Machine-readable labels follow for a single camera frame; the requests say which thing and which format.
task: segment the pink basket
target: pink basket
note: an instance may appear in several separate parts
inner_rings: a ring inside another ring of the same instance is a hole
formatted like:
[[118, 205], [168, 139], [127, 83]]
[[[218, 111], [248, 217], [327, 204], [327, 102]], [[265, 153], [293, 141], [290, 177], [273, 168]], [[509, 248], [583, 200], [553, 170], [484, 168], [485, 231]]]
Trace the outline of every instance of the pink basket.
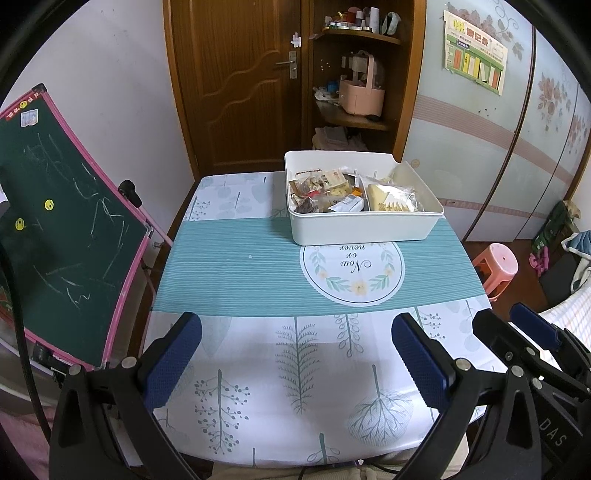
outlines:
[[351, 115], [382, 116], [384, 106], [384, 90], [374, 88], [374, 56], [368, 56], [367, 85], [357, 86], [351, 80], [341, 80], [339, 85], [339, 103], [345, 112]]

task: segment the wardrobe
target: wardrobe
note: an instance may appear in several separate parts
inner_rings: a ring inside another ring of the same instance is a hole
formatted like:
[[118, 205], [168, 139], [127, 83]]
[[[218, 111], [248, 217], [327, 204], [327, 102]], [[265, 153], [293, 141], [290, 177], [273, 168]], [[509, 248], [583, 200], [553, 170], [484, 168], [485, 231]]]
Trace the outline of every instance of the wardrobe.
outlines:
[[[443, 68], [444, 9], [508, 49], [502, 96]], [[403, 160], [460, 239], [531, 239], [568, 191], [591, 103], [550, 43], [503, 0], [427, 1], [423, 61]]]

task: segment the plastic bag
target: plastic bag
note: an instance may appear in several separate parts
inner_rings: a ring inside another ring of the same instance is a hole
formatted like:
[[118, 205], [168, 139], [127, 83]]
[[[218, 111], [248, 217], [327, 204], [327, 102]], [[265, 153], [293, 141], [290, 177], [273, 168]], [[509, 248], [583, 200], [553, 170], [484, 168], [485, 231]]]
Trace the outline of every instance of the plastic bag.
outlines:
[[318, 193], [327, 193], [333, 189], [347, 185], [347, 180], [340, 170], [309, 170], [295, 174], [290, 181], [294, 194], [307, 198]]
[[362, 178], [369, 209], [373, 212], [424, 212], [411, 186], [394, 185], [391, 181]]

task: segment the pink cloth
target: pink cloth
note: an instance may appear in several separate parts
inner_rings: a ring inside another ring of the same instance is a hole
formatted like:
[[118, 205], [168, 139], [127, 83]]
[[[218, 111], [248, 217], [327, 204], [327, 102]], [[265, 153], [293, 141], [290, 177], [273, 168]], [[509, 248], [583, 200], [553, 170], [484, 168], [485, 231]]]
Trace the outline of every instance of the pink cloth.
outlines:
[[[55, 409], [47, 408], [45, 415], [53, 422]], [[49, 444], [43, 436], [34, 414], [14, 417], [0, 410], [0, 423], [19, 455], [39, 480], [49, 479]]]

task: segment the floral wall decoration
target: floral wall decoration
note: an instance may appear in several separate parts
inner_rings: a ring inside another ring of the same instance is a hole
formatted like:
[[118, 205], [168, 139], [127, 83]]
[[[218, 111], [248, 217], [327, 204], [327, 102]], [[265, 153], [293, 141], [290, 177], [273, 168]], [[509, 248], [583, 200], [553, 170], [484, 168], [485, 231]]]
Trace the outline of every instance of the floral wall decoration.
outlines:
[[562, 117], [564, 108], [566, 108], [567, 112], [570, 112], [572, 102], [569, 99], [569, 94], [564, 89], [564, 82], [556, 82], [554, 79], [545, 77], [544, 72], [542, 72], [542, 79], [538, 82], [538, 88], [541, 92], [538, 110], [542, 110], [542, 120], [546, 121], [545, 130], [548, 131], [556, 114], [558, 114], [559, 118]]
[[569, 148], [569, 155], [573, 152], [576, 154], [579, 151], [581, 140], [587, 138], [589, 134], [589, 124], [582, 115], [575, 115], [570, 124], [569, 137], [566, 141], [566, 146]]
[[483, 16], [481, 16], [480, 13], [478, 13], [478, 10], [472, 10], [472, 13], [470, 13], [470, 11], [466, 8], [461, 8], [458, 10], [450, 2], [447, 3], [447, 9], [452, 14], [457, 15], [460, 18], [463, 18], [464, 20], [470, 22], [472, 25], [475, 25], [478, 28], [481, 28], [492, 38], [506, 45], [508, 48], [512, 50], [515, 57], [517, 57], [519, 61], [521, 61], [523, 58], [523, 46], [521, 45], [521, 43], [515, 41], [515, 37], [513, 35], [513, 32], [511, 31], [511, 29], [513, 29], [514, 31], [519, 30], [519, 24], [514, 18], [509, 18], [509, 15], [507, 15], [507, 13], [505, 12], [505, 7], [503, 6], [501, 0], [493, 1], [494, 3], [496, 3], [495, 16], [499, 17], [496, 21], [496, 24], [494, 23], [494, 19], [491, 15], [487, 15], [486, 18], [483, 18]]

